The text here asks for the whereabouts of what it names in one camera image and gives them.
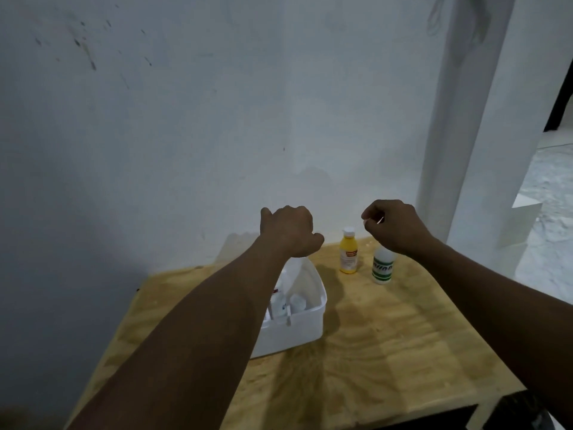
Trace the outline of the person's right hand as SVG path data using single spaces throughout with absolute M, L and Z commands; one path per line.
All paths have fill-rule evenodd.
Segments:
M 416 259 L 426 253 L 437 240 L 419 218 L 413 205 L 398 199 L 376 200 L 361 215 L 375 219 L 382 226 L 382 246 L 392 252 Z

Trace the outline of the person's left hand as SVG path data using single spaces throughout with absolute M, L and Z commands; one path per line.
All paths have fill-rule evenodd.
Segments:
M 284 259 L 307 256 L 307 237 L 313 230 L 313 217 L 304 206 L 285 206 L 271 212 L 261 209 L 260 237 L 257 241 Z

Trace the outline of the person's right forearm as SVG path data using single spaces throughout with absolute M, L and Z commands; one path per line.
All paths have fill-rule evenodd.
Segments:
M 412 258 L 527 390 L 573 430 L 573 305 L 502 276 L 435 238 Z

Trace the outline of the person's left forearm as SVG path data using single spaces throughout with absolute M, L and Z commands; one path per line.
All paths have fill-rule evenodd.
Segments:
M 186 295 L 68 430 L 219 430 L 300 244 L 261 235 Z

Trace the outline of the yellow medicine bottle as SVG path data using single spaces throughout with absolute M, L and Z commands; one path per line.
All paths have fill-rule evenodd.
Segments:
M 355 238 L 355 229 L 347 226 L 343 229 L 343 238 L 340 240 L 340 272 L 355 274 L 358 269 L 359 246 Z

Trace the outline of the white bottle with green label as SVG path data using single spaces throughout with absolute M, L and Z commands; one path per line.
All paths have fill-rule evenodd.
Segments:
M 396 253 L 380 245 L 374 251 L 371 276 L 377 284 L 385 284 L 392 279 Z

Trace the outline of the white plastic storage box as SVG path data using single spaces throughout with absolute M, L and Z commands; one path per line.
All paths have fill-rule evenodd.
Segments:
M 288 300 L 293 294 L 306 298 L 306 310 L 272 320 L 269 303 L 250 358 L 275 354 L 318 340 L 323 334 L 327 295 L 320 275 L 308 258 L 291 258 L 284 265 L 273 289 L 281 289 Z

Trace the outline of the white table leg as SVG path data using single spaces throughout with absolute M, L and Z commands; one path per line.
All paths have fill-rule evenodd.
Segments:
M 501 399 L 502 396 L 497 396 L 479 403 L 465 424 L 465 430 L 483 430 Z

